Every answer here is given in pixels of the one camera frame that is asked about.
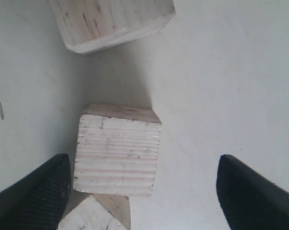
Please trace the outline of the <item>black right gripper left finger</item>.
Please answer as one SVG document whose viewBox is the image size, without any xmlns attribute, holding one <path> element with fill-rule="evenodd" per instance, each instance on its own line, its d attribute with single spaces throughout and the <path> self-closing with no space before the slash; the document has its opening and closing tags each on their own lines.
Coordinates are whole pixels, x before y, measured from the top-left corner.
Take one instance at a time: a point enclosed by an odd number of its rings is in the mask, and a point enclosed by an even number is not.
<svg viewBox="0 0 289 230">
<path fill-rule="evenodd" d="M 0 192 L 0 230 L 55 230 L 71 194 L 68 154 L 57 154 Z"/>
</svg>

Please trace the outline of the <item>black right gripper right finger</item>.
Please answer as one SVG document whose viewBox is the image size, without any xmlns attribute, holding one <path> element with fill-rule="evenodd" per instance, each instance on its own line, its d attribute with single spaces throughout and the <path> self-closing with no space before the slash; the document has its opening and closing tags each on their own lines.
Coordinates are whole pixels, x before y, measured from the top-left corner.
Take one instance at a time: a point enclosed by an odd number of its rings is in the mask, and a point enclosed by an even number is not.
<svg viewBox="0 0 289 230">
<path fill-rule="evenodd" d="M 289 230 L 289 193 L 232 155 L 220 157 L 216 192 L 232 230 Z"/>
</svg>

